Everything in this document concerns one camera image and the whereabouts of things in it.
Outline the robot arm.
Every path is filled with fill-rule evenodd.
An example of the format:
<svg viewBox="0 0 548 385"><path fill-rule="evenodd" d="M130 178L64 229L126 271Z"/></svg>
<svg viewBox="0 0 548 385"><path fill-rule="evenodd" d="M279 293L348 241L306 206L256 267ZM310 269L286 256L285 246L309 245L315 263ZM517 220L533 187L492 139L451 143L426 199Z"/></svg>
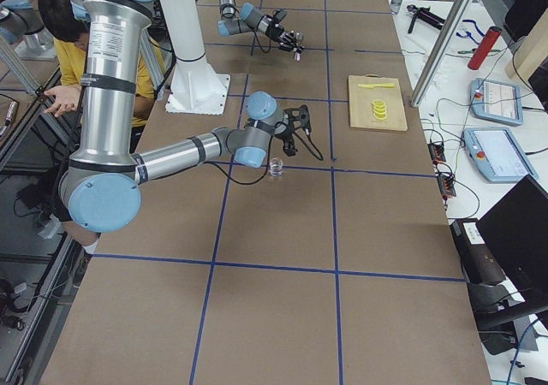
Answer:
<svg viewBox="0 0 548 385"><path fill-rule="evenodd" d="M283 27L282 21L287 16L285 9L274 10L268 15L251 3L244 3L238 9L235 0L218 1L220 20L217 28L221 36L253 33L257 38L262 34L269 39L269 45L275 43L279 50L292 53L297 62L301 60L303 35Z"/></svg>
<svg viewBox="0 0 548 385"><path fill-rule="evenodd" d="M241 129L217 128L142 154L129 150L140 45L155 0L71 0L74 16L90 24L81 78L83 116L79 149L70 157L59 192L72 219L98 233L118 230L137 215L139 186L229 153L258 168L273 139L294 153L296 130L308 130L306 107L282 109L266 92L247 100ZM195 0L159 0L176 61L169 112L219 115L230 77L206 59Z"/></svg>

